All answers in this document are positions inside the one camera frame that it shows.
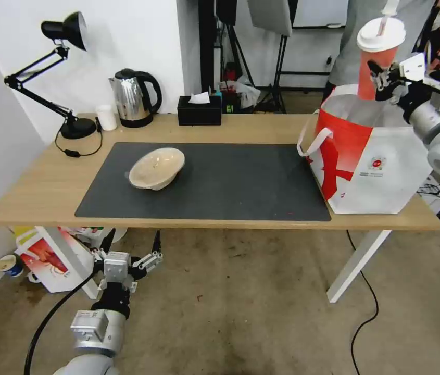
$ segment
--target logo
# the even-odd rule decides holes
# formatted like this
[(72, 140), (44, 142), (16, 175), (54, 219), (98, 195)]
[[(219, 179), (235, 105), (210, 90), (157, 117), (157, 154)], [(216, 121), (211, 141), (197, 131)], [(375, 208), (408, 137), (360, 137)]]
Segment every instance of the logo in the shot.
[(385, 163), (386, 163), (386, 158), (373, 157), (371, 159), (371, 162), (369, 163), (369, 169), (383, 170)]

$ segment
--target bowl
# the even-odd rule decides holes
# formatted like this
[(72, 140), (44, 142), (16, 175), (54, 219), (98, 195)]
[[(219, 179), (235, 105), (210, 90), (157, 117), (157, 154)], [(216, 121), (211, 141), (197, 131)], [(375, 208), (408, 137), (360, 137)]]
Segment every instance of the bowl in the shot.
[(179, 149), (158, 148), (135, 163), (128, 179), (135, 188), (161, 190), (173, 181), (184, 165), (185, 155)]

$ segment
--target black tissue box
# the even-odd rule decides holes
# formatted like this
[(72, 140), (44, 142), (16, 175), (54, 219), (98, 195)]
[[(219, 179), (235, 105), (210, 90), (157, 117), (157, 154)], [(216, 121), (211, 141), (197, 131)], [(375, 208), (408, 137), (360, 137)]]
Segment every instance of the black tissue box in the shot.
[(221, 125), (221, 97), (210, 96), (209, 103), (192, 104), (190, 96), (180, 96), (178, 101), (179, 125)]

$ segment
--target lamp arm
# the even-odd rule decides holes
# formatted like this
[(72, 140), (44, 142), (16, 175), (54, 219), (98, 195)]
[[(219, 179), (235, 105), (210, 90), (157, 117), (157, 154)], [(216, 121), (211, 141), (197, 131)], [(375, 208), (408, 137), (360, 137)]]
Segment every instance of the lamp arm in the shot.
[[(29, 98), (33, 99), (34, 101), (38, 102), (39, 104), (44, 105), (45, 107), (51, 109), (53, 112), (56, 112), (65, 118), (72, 117), (71, 110), (67, 111), (67, 110), (63, 109), (62, 107), (58, 106), (57, 104), (47, 101), (46, 99), (40, 97), (39, 95), (33, 93), (32, 91), (26, 89), (23, 86), (26, 82), (39, 76), (40, 74), (44, 73), (46, 70), (51, 69), (52, 67), (58, 65), (59, 63), (61, 63), (64, 60), (67, 60), (68, 53), (69, 53), (69, 48), (67, 48), (63, 45), (58, 46), (53, 51), (51, 51), (49, 54), (41, 57), (40, 59), (36, 60), (33, 63), (27, 65), (25, 68), (19, 70), (18, 72), (14, 73), (14, 74), (10, 74), (9, 76), (6, 76), (5, 77), (5, 85), (9, 86), (10, 88), (12, 88), (14, 90), (17, 90), (18, 92), (22, 93), (25, 96), (28, 96)], [(37, 64), (43, 62), (44, 60), (46, 60), (54, 55), (60, 56), (60, 59), (51, 63), (50, 65), (42, 68), (42, 69), (40, 69), (40, 70), (30, 72), (30, 74), (25, 79), (20, 80), (20, 77), (27, 75), (28, 70), (30, 70), (32, 67), (36, 66)]]

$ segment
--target gray shirt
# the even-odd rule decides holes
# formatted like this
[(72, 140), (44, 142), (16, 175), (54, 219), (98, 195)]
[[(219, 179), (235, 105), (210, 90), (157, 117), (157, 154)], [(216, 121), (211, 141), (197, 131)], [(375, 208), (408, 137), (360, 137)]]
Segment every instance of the gray shirt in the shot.
[[(385, 4), (386, 0), (349, 0), (340, 54), (334, 62), (329, 82), (337, 86), (358, 83), (360, 49), (357, 46), (357, 34), (367, 22), (383, 16), (381, 10)], [(395, 18), (404, 23), (407, 35), (397, 50), (396, 61), (406, 59), (412, 52), (433, 4), (434, 0), (400, 0)]]

